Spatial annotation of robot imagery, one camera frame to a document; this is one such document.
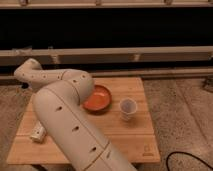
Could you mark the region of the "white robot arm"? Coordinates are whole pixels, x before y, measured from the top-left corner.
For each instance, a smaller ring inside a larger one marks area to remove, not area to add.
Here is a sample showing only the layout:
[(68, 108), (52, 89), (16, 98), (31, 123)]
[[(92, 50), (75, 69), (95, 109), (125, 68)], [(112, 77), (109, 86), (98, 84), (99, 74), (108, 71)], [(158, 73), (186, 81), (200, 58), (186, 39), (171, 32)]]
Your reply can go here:
[(29, 58), (14, 76), (33, 89), (38, 120), (76, 171), (137, 171), (81, 108), (94, 90), (88, 72), (44, 70)]

